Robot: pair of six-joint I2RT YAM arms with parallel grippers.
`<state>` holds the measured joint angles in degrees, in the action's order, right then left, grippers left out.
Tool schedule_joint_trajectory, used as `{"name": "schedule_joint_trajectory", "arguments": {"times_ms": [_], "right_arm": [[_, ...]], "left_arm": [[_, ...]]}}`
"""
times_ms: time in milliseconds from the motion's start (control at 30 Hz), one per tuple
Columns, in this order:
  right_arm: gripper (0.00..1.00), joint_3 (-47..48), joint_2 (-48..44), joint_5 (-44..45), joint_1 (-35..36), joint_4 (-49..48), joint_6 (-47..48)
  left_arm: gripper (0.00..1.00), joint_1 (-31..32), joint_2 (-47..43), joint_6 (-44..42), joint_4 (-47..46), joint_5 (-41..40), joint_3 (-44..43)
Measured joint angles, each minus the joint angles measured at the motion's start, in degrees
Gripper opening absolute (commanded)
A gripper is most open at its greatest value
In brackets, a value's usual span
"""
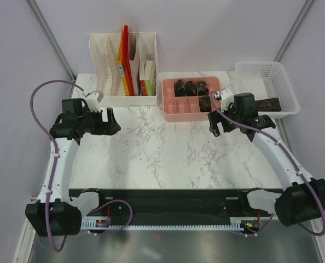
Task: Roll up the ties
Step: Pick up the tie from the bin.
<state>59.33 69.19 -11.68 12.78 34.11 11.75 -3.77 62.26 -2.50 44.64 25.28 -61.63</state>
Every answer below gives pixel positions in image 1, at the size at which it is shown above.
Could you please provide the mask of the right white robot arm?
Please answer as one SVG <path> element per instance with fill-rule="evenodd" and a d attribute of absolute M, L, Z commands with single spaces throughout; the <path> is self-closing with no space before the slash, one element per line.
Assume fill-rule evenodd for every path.
<path fill-rule="evenodd" d="M 210 93 L 214 111 L 208 113 L 210 132 L 220 136 L 218 124 L 229 133 L 239 129 L 265 156 L 281 184 L 282 193 L 265 189 L 250 190 L 238 201 L 239 212 L 252 215 L 257 209 L 275 214 L 284 226 L 300 225 L 321 219 L 322 230 L 311 231 L 315 236 L 325 234 L 325 180 L 316 180 L 282 141 L 274 121 L 258 113 L 252 93 L 233 94 L 229 90 Z"/>

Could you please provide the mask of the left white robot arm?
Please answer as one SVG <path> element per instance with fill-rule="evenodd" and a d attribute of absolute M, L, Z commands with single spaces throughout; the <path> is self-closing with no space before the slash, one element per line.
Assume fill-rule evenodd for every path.
<path fill-rule="evenodd" d="M 50 159 L 44 184 L 36 202 L 28 204 L 25 210 L 41 237 L 77 235 L 85 216 L 107 211 L 107 201 L 96 192 L 86 190 L 75 199 L 69 194 L 72 166 L 83 135 L 112 136 L 121 130 L 112 108 L 107 108 L 107 121 L 103 121 L 101 100 L 98 92 L 84 99 L 63 100 L 62 113 L 48 131 Z"/>

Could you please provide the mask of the dark paisley necktie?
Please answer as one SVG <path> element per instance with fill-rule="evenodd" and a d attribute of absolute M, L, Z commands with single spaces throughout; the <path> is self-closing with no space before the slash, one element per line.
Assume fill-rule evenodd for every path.
<path fill-rule="evenodd" d="M 280 112 L 282 111 L 278 98 L 268 98 L 256 100 L 256 106 L 260 112 Z"/>

